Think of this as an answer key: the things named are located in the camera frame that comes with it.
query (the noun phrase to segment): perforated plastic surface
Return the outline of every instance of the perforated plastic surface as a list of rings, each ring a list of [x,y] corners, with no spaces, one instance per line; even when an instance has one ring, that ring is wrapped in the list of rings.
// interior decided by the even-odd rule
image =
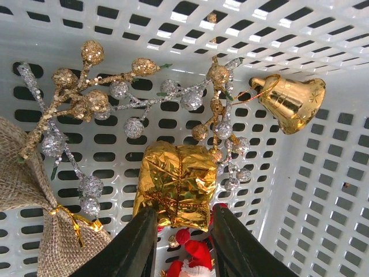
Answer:
[[[145,99],[157,97],[160,83],[167,78],[182,86],[202,80],[215,54],[221,63],[245,57],[235,72],[235,92],[248,88],[252,76],[280,73],[299,80],[320,76],[328,84],[323,110],[296,135],[283,135],[257,101],[233,110],[235,134],[248,137],[252,145],[237,162],[250,169],[253,178],[227,193],[222,186],[226,174],[219,176],[214,202],[228,202],[253,234],[300,276],[366,276],[369,206],[363,184],[369,133],[361,89],[369,66],[368,6],[369,1],[352,0],[310,0],[307,6],[299,0],[0,0],[0,115],[32,130],[39,108],[14,63],[33,64],[49,103],[52,73],[59,67],[80,70],[80,47],[87,39],[98,40],[106,54],[91,76],[128,71],[136,57],[174,64],[134,83],[133,94]],[[215,26],[204,20],[213,10],[220,20]],[[217,43],[210,43],[215,36]],[[191,128],[211,115],[212,91],[208,90],[204,107],[195,112],[181,109],[177,101],[152,108],[144,135],[136,140],[127,139],[122,128],[128,117],[139,116],[142,110],[121,111],[91,123],[58,119],[80,166],[104,181],[100,220],[112,235],[131,219],[145,148],[156,140],[196,144]],[[354,102],[357,97],[363,101]],[[341,123],[350,118],[351,124]],[[211,143],[212,138],[204,142]],[[52,160],[46,159],[45,164],[51,174]],[[351,184],[350,192],[341,190],[343,182]],[[66,159],[51,184],[61,204],[80,211],[78,181]],[[35,207],[0,216],[0,276],[36,276],[42,210]],[[329,231],[326,225],[332,226]],[[168,249],[167,238],[175,232],[166,228],[159,233],[157,271],[185,257],[183,249]],[[199,231],[192,235],[194,239],[207,236]],[[325,248],[332,244],[336,247]]]

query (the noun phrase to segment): santa claus figurine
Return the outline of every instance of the santa claus figurine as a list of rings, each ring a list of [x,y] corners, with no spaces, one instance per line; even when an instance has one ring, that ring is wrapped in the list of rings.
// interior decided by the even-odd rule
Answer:
[[[204,241],[190,240],[188,229],[177,232],[176,240],[192,256],[188,260],[174,261],[167,272],[167,277],[211,277],[212,258]]]

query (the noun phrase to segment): burlap bag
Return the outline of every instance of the burlap bag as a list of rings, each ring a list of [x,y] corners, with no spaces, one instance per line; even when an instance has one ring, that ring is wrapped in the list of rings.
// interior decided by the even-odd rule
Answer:
[[[26,133],[0,117],[0,211],[38,205],[44,211],[44,232],[40,243],[37,275],[64,277],[72,274],[108,245],[111,238],[104,230],[95,232],[78,220],[85,247],[80,247],[71,217],[62,209],[50,211],[58,203],[51,190],[39,153],[24,164],[17,153]]]

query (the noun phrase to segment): white fur trim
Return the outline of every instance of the white fur trim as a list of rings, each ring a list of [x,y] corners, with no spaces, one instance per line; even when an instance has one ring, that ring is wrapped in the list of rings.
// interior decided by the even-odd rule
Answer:
[[[200,265],[196,267],[190,267],[189,261],[184,260],[181,271],[189,274],[191,277],[211,277],[212,273],[207,267],[202,267]]]

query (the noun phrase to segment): gold wrapped gift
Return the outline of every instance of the gold wrapped gift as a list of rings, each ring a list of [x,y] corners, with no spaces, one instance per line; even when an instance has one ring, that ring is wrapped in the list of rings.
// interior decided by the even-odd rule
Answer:
[[[149,205],[158,226],[207,231],[215,188],[216,165],[205,147],[158,141],[145,151],[133,215]]]

